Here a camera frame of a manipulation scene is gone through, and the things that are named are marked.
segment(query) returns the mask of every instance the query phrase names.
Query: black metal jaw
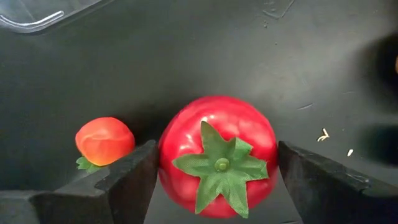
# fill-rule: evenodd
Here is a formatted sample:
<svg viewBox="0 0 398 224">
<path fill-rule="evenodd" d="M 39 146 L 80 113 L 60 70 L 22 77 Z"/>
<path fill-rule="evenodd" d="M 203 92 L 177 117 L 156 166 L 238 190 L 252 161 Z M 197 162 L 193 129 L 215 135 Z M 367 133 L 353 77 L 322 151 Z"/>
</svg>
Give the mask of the black metal jaw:
<svg viewBox="0 0 398 224">
<path fill-rule="evenodd" d="M 158 166 L 156 142 L 148 141 L 130 155 L 54 192 L 0 191 L 0 223 L 143 223 Z"/>
<path fill-rule="evenodd" d="M 398 223 L 395 186 L 285 142 L 279 165 L 305 224 Z"/>
</svg>

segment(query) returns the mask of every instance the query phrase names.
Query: small tomato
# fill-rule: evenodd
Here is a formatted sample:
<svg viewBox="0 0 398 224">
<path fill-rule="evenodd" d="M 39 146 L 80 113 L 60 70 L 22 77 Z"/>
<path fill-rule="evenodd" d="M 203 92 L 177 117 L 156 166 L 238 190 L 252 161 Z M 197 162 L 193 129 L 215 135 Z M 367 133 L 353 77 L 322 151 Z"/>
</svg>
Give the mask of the small tomato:
<svg viewBox="0 0 398 224">
<path fill-rule="evenodd" d="M 77 132 L 75 141 L 83 157 L 96 166 L 113 163 L 132 152 L 135 146 L 135 139 L 129 128 L 111 117 L 97 118 L 86 123 Z"/>
</svg>

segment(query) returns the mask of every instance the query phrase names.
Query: green calyx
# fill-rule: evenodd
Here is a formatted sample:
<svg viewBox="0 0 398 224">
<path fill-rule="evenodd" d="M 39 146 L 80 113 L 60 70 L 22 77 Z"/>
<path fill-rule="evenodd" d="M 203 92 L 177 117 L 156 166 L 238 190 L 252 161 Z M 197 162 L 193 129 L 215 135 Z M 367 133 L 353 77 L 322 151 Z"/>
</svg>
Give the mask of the green calyx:
<svg viewBox="0 0 398 224">
<path fill-rule="evenodd" d="M 90 161 L 86 159 L 86 157 L 82 156 L 76 160 L 76 163 L 79 165 L 77 169 L 84 169 L 87 173 L 92 174 L 101 169 L 100 166 L 92 164 Z"/>
<path fill-rule="evenodd" d="M 252 146 L 240 138 L 225 141 L 210 124 L 201 122 L 203 154 L 186 154 L 173 165 L 200 177 L 195 213 L 199 214 L 220 194 L 236 213 L 249 216 L 246 182 L 268 178 L 265 161 L 250 156 Z"/>
</svg>

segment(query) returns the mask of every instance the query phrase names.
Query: dark gray surface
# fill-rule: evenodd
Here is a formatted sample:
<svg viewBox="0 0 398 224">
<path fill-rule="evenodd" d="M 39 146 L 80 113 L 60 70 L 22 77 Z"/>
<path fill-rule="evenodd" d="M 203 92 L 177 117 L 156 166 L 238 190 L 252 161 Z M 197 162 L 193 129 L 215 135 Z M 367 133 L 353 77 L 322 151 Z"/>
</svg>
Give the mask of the dark gray surface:
<svg viewBox="0 0 398 224">
<path fill-rule="evenodd" d="M 88 120 L 116 116 L 143 142 L 209 94 L 242 98 L 279 139 L 397 185 L 396 160 L 379 155 L 398 104 L 377 61 L 398 30 L 398 2 L 296 0 L 278 21 L 263 17 L 265 3 L 118 0 L 42 35 L 0 32 L 0 189 L 78 178 L 73 138 Z M 322 128 L 331 138 L 316 142 Z M 245 221 L 189 214 L 158 185 L 146 223 L 297 217 L 281 182 Z"/>
</svg>

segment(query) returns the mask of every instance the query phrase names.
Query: artificial tomato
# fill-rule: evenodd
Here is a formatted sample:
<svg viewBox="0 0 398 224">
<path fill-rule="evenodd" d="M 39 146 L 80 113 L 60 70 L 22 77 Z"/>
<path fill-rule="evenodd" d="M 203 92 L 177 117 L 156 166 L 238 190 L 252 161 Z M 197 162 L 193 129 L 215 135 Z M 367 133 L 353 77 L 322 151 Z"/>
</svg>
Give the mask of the artificial tomato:
<svg viewBox="0 0 398 224">
<path fill-rule="evenodd" d="M 132 152 L 135 146 L 129 128 L 111 117 L 97 118 L 86 123 L 77 132 L 75 141 L 84 159 L 96 166 L 111 164 Z"/>
<path fill-rule="evenodd" d="M 207 217 L 248 210 L 277 180 L 277 141 L 267 118 L 228 96 L 206 96 L 171 120 L 160 141 L 159 177 L 176 203 Z"/>
</svg>

